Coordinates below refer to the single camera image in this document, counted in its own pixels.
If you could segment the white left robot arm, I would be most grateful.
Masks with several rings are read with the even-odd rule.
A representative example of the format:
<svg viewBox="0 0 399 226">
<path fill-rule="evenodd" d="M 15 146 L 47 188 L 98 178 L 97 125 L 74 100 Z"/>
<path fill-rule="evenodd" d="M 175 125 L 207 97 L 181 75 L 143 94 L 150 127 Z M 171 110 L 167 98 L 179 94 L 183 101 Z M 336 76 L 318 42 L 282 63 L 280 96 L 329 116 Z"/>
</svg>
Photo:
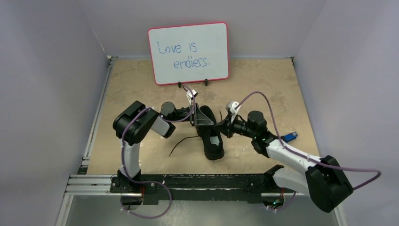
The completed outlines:
<svg viewBox="0 0 399 226">
<path fill-rule="evenodd" d="M 161 112 L 135 101 L 116 117 L 112 127 L 122 148 L 122 163 L 117 175 L 122 179 L 124 189 L 133 193 L 140 188 L 139 150 L 147 133 L 152 130 L 161 137 L 168 138 L 176 129 L 173 123 L 185 121 L 199 129 L 214 125 L 213 120 L 200 110 L 198 104 L 190 103 L 188 107 L 177 109 L 170 101 L 162 104 Z"/>
</svg>

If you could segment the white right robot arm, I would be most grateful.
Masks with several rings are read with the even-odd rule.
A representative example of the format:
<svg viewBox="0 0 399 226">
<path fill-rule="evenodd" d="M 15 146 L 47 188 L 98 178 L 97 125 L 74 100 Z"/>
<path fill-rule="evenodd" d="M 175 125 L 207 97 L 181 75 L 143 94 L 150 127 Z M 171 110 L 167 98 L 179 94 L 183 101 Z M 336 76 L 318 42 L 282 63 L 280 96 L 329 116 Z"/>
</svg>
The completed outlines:
<svg viewBox="0 0 399 226">
<path fill-rule="evenodd" d="M 354 191 L 338 161 L 332 156 L 320 157 L 288 145 L 267 128 L 260 111 L 251 111 L 247 121 L 229 113 L 214 128 L 228 138 L 239 134 L 251 138 L 254 150 L 284 164 L 264 179 L 271 192 L 287 188 L 307 195 L 323 212 L 331 212 Z"/>
</svg>

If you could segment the black shoe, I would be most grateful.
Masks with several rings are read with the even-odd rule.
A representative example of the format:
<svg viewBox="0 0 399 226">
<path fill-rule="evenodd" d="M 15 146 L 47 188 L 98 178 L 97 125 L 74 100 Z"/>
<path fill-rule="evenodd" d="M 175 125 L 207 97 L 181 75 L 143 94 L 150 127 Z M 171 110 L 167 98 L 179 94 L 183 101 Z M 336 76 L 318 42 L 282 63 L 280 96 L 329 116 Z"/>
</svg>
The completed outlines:
<svg viewBox="0 0 399 226">
<path fill-rule="evenodd" d="M 223 158 L 224 148 L 220 132 L 213 126 L 196 126 L 195 128 L 202 139 L 206 158 L 212 161 Z"/>
</svg>

